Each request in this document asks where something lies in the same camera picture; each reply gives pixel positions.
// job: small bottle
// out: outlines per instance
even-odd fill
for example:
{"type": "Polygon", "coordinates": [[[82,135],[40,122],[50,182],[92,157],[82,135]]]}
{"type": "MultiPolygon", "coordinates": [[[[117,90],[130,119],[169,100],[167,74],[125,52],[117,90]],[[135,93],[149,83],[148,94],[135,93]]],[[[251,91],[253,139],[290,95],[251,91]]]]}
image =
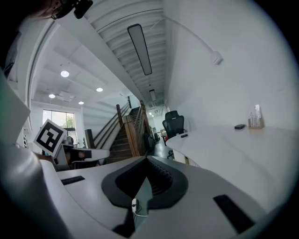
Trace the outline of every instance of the small bottle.
{"type": "Polygon", "coordinates": [[[250,127],[253,127],[253,116],[252,116],[252,112],[250,113],[250,127]]]}

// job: black office chair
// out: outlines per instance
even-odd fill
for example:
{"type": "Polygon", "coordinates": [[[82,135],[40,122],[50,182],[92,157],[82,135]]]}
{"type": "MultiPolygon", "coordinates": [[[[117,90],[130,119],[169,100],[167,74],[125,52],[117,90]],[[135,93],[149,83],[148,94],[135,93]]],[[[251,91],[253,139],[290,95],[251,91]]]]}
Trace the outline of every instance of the black office chair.
{"type": "Polygon", "coordinates": [[[171,119],[176,118],[178,116],[179,116],[179,114],[176,110],[169,111],[165,114],[165,120],[171,120],[171,119]]]}
{"type": "MultiPolygon", "coordinates": [[[[169,113],[171,113],[171,111],[165,114],[165,120],[162,122],[167,133],[167,139],[171,139],[177,134],[184,133],[184,117],[182,115],[178,115],[177,111],[172,114],[169,113]]],[[[167,158],[173,156],[173,150],[170,150],[169,153],[170,154],[167,158]]]]}

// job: white cable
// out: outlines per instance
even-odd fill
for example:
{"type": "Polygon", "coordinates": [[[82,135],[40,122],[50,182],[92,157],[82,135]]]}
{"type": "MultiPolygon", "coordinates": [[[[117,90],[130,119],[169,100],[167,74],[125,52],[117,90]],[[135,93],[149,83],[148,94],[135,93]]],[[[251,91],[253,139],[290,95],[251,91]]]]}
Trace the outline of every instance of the white cable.
{"type": "Polygon", "coordinates": [[[147,31],[147,33],[149,32],[149,31],[151,31],[160,21],[162,21],[162,20],[164,20],[165,18],[162,18],[162,19],[160,19],[159,21],[157,21],[148,31],[147,31]]]}
{"type": "Polygon", "coordinates": [[[148,215],[147,215],[147,216],[138,215],[136,212],[135,212],[135,215],[136,215],[136,216],[139,216],[139,217],[148,217],[148,215]]]}
{"type": "Polygon", "coordinates": [[[173,23],[176,23],[176,24],[180,25],[182,28],[184,28],[189,33],[191,33],[195,38],[197,38],[210,53],[213,52],[213,49],[204,40],[202,40],[198,35],[196,35],[194,32],[192,32],[188,27],[184,26],[183,24],[179,23],[178,21],[173,20],[173,19],[171,19],[167,16],[164,16],[164,18],[167,19],[167,20],[170,20],[173,23]]]}

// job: window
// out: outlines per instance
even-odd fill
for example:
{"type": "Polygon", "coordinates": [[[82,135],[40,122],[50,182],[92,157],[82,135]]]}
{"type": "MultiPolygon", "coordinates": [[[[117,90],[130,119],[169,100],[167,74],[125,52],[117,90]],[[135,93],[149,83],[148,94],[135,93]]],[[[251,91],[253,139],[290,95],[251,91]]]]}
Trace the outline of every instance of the window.
{"type": "Polygon", "coordinates": [[[49,119],[58,126],[67,130],[67,135],[74,139],[74,145],[77,145],[77,135],[75,129],[75,117],[73,113],[44,110],[43,124],[49,119]]]}

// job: wooden stand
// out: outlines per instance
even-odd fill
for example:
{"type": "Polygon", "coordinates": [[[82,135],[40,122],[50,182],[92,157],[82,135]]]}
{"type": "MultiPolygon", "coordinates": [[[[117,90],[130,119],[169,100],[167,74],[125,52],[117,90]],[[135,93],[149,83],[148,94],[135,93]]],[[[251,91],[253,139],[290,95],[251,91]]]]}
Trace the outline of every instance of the wooden stand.
{"type": "Polygon", "coordinates": [[[249,129],[262,129],[264,128],[263,118],[260,118],[260,127],[250,127],[250,119],[248,119],[248,128],[249,129]]]}

